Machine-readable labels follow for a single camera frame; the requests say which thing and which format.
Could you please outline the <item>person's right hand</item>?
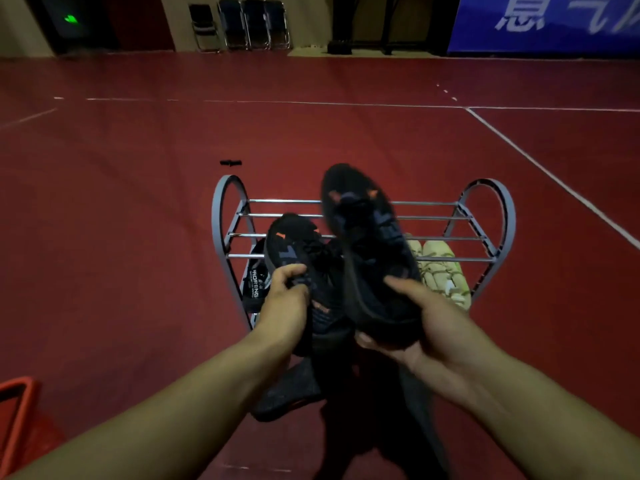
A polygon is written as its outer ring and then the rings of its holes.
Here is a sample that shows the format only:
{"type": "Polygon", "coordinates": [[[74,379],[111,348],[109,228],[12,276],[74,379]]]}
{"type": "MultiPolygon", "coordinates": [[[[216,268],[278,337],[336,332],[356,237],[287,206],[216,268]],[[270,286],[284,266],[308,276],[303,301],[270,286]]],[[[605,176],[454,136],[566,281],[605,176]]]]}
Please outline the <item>person's right hand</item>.
{"type": "Polygon", "coordinates": [[[469,404],[475,370],[495,351],[495,345],[459,306],[428,289],[428,317],[421,317],[422,334],[401,348],[356,333],[363,348],[404,365],[430,389],[457,403],[469,404]]]}

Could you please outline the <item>person's left hand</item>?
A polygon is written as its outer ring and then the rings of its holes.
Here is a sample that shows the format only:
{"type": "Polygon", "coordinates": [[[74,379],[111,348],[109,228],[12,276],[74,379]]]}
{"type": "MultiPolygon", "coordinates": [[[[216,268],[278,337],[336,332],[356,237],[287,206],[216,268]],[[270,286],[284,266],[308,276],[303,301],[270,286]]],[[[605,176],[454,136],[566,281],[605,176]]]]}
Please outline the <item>person's left hand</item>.
{"type": "Polygon", "coordinates": [[[308,290],[269,290],[257,325],[249,335],[252,343],[293,352],[306,327],[308,304],[308,290]]]}

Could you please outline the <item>black sneaker with orange accents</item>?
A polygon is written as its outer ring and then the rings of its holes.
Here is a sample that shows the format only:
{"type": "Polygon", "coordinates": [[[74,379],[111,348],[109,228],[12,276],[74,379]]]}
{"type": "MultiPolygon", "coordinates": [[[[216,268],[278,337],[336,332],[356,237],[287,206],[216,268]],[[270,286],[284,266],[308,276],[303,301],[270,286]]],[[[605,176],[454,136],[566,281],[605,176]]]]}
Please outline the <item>black sneaker with orange accents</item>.
{"type": "Polygon", "coordinates": [[[330,354],[354,334],[355,325],[344,307],[344,262],[308,218],[286,213],[270,225],[264,243],[264,261],[272,274],[277,268],[303,264],[306,271],[291,278],[288,287],[304,284],[310,302],[302,337],[294,349],[299,357],[330,354]]]}
{"type": "Polygon", "coordinates": [[[342,252],[344,306],[356,329],[392,347],[404,348],[418,341],[422,335],[420,306],[385,282],[393,276],[423,285],[386,194],[356,167],[339,163],[324,174],[321,206],[342,252]]]}

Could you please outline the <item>person's left forearm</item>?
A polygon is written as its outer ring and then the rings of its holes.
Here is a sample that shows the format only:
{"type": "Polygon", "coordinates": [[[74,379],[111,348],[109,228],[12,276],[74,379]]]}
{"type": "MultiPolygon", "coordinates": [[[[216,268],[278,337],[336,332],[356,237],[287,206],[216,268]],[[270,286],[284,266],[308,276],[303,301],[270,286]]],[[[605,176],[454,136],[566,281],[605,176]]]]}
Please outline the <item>person's left forearm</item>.
{"type": "Polygon", "coordinates": [[[263,323],[164,390],[7,480],[196,480],[284,369],[300,330],[263,323]]]}

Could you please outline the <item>person's right forearm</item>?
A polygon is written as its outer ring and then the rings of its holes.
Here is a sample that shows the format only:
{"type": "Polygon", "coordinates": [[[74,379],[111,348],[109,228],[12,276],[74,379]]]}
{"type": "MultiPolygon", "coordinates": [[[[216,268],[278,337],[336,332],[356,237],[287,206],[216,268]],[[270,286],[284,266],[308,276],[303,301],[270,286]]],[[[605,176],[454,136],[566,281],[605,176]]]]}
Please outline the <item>person's right forearm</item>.
{"type": "Polygon", "coordinates": [[[534,480],[640,480],[640,438],[510,355],[448,371],[438,392],[534,480]]]}

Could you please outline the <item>beige shoe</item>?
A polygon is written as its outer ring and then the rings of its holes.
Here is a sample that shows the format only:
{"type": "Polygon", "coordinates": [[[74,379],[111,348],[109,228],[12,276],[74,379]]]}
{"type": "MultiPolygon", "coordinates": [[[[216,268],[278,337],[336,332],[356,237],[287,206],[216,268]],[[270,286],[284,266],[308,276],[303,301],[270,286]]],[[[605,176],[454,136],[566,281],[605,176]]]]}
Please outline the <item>beige shoe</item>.
{"type": "Polygon", "coordinates": [[[431,291],[444,297],[449,297],[451,295],[451,284],[449,282],[451,274],[448,272],[446,266],[437,262],[419,260],[419,258],[423,257],[423,245],[414,239],[407,240],[407,243],[414,259],[417,261],[423,284],[431,291]]]}
{"type": "MultiPolygon", "coordinates": [[[[454,253],[445,241],[426,241],[423,245],[423,256],[429,258],[454,258],[454,253]]],[[[468,311],[472,304],[471,291],[464,276],[460,263],[457,261],[428,261],[446,266],[451,274],[451,295],[445,297],[460,308],[468,311]]]]}

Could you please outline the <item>black slipper with white print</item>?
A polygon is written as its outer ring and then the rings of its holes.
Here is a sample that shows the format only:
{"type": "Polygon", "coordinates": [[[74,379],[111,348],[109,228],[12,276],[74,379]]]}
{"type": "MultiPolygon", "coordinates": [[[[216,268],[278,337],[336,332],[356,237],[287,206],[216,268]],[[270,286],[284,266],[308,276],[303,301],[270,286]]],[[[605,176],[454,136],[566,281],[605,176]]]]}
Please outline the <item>black slipper with white print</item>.
{"type": "Polygon", "coordinates": [[[243,281],[244,311],[252,320],[258,315],[270,290],[271,274],[263,258],[249,258],[243,281]]]}

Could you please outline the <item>gray metal shoe rack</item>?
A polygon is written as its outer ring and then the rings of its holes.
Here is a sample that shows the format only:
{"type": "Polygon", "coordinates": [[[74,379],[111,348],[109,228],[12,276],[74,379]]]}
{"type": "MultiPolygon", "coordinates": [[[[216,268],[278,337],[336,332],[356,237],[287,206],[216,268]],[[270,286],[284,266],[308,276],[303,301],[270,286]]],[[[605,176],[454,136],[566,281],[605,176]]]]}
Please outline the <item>gray metal shoe rack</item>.
{"type": "MultiPolygon", "coordinates": [[[[453,256],[427,255],[418,260],[458,262],[476,305],[487,286],[505,262],[513,247],[516,209],[506,186],[491,178],[469,183],[453,201],[392,202],[401,228],[409,239],[444,241],[453,256]]],[[[251,198],[241,178],[220,177],[211,203],[211,234],[214,250],[232,291],[234,309],[240,313],[247,330],[258,318],[243,302],[243,288],[252,260],[262,260],[255,252],[260,239],[266,238],[271,223],[286,212],[313,221],[325,241],[333,239],[321,207],[321,200],[251,198]]]]}

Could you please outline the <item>dark gray knit shoe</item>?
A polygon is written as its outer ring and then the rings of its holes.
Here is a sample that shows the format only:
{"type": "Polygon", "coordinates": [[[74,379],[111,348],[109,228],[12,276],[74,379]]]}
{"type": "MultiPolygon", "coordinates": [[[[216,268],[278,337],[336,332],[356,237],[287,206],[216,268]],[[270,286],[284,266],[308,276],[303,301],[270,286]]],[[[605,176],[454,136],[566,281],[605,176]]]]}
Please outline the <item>dark gray knit shoe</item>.
{"type": "Polygon", "coordinates": [[[310,357],[305,357],[268,387],[252,408],[251,416],[259,422],[272,422],[322,400],[324,393],[316,380],[314,363],[310,357]]]}

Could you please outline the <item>black folding chair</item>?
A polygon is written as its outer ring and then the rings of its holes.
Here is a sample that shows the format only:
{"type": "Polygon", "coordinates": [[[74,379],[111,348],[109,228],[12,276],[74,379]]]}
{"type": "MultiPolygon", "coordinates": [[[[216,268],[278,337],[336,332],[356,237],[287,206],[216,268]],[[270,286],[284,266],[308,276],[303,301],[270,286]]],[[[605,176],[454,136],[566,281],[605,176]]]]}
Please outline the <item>black folding chair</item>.
{"type": "Polygon", "coordinates": [[[208,4],[188,4],[196,49],[201,53],[219,53],[221,41],[211,6],[208,4]]]}
{"type": "Polygon", "coordinates": [[[219,0],[217,7],[227,49],[246,50],[248,41],[241,2],[239,0],[219,0]]]}
{"type": "Polygon", "coordinates": [[[264,14],[270,49],[290,49],[291,37],[284,4],[280,0],[264,0],[264,14]]]}
{"type": "Polygon", "coordinates": [[[269,49],[270,40],[264,1],[243,0],[241,5],[249,48],[251,50],[269,49]]]}

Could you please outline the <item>blue banner with white print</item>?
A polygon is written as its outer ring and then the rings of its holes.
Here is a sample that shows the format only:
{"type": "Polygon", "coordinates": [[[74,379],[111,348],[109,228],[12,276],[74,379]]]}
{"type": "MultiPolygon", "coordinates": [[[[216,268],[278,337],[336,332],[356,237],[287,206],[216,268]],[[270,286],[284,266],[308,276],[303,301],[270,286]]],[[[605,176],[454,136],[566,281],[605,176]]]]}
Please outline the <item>blue banner with white print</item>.
{"type": "Polygon", "coordinates": [[[460,0],[447,53],[640,56],[640,0],[460,0]]]}

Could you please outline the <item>red plastic basket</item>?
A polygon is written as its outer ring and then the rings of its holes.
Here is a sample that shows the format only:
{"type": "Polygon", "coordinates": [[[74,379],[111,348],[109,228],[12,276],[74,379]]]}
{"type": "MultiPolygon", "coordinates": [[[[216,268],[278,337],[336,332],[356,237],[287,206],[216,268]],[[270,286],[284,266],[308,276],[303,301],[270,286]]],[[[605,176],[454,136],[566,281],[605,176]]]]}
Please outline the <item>red plastic basket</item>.
{"type": "Polygon", "coordinates": [[[39,409],[40,382],[22,376],[0,383],[0,480],[66,442],[39,409]]]}

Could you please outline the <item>dark doorway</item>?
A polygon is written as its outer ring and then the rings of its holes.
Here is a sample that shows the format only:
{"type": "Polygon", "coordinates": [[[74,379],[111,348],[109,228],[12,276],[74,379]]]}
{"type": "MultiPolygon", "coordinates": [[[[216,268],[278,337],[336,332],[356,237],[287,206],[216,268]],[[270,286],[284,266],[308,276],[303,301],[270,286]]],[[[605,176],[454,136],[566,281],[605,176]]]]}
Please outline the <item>dark doorway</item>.
{"type": "Polygon", "coordinates": [[[25,0],[56,55],[121,48],[103,0],[25,0]],[[64,21],[73,14],[77,25],[64,21]]]}

